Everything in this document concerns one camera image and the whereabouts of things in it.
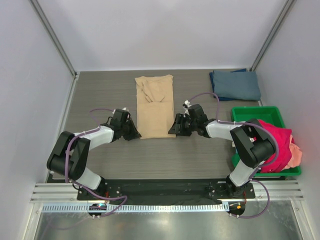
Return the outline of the beige t shirt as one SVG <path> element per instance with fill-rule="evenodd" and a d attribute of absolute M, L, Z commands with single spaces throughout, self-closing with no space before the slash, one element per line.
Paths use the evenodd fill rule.
<path fill-rule="evenodd" d="M 141 139 L 175 138 L 173 76 L 136 77 L 137 130 Z"/>

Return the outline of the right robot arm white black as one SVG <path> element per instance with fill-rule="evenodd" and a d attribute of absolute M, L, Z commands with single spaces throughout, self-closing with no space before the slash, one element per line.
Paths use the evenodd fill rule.
<path fill-rule="evenodd" d="M 275 137 L 259 121 L 252 118 L 243 122 L 209 119 L 199 104 L 184 105 L 185 113 L 178 113 L 168 133 L 189 137 L 193 132 L 205 138 L 232 141 L 239 162 L 226 177 L 225 192 L 231 198 L 242 195 L 253 176 L 268 159 L 279 155 Z"/>

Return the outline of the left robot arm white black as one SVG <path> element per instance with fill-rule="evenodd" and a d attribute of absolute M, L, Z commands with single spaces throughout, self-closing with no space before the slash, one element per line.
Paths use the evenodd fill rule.
<path fill-rule="evenodd" d="M 51 151 L 46 167 L 86 190 L 95 200 L 106 198 L 106 180 L 87 167 L 89 151 L 120 138 L 131 141 L 141 135 L 126 109 L 115 109 L 106 123 L 97 128 L 72 133 L 62 132 Z"/>

